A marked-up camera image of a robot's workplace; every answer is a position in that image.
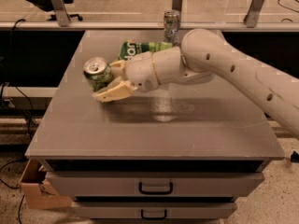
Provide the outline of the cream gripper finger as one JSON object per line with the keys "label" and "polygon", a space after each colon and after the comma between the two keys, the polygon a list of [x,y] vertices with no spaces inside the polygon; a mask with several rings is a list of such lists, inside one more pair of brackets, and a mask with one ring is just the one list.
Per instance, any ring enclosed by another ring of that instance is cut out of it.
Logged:
{"label": "cream gripper finger", "polygon": [[93,93],[93,98],[100,103],[108,103],[128,98],[133,95],[137,87],[122,77],[115,78],[107,87]]}
{"label": "cream gripper finger", "polygon": [[125,77],[125,60],[119,60],[110,64],[111,72],[114,77]]}

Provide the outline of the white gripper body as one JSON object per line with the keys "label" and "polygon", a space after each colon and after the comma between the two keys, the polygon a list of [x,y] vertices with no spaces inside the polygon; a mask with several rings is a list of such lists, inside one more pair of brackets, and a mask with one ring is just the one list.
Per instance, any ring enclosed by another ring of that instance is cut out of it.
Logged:
{"label": "white gripper body", "polygon": [[149,51],[137,54],[126,62],[125,76],[139,91],[154,91],[159,88],[152,53]]}

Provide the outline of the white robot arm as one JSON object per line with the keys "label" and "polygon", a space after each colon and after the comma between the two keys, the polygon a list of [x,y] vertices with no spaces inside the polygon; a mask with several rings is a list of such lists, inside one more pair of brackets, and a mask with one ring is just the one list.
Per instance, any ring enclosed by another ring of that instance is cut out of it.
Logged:
{"label": "white robot arm", "polygon": [[181,45],[137,54],[110,65],[116,78],[93,97],[104,103],[163,84],[191,85],[217,75],[248,97],[294,136],[299,136],[299,80],[230,45],[219,30],[195,29]]}

